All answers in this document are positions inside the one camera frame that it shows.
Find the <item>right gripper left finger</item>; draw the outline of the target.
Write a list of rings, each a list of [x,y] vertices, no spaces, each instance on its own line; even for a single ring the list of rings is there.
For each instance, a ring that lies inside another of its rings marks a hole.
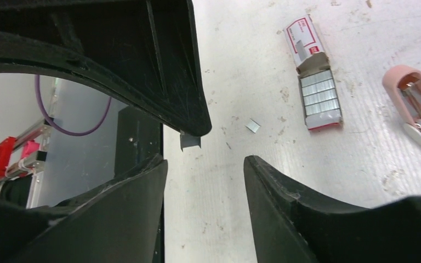
[[[0,201],[0,262],[152,262],[167,170],[155,155],[53,207]]]

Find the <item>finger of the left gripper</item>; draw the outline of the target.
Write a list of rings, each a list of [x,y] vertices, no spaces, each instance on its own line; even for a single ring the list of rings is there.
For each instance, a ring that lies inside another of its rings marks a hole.
[[[0,1],[0,73],[58,77],[204,136],[192,1]]]

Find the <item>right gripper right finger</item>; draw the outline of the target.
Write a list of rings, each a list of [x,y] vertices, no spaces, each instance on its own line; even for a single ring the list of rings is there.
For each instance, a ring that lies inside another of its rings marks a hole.
[[[259,262],[421,262],[421,196],[364,208],[244,159]]]

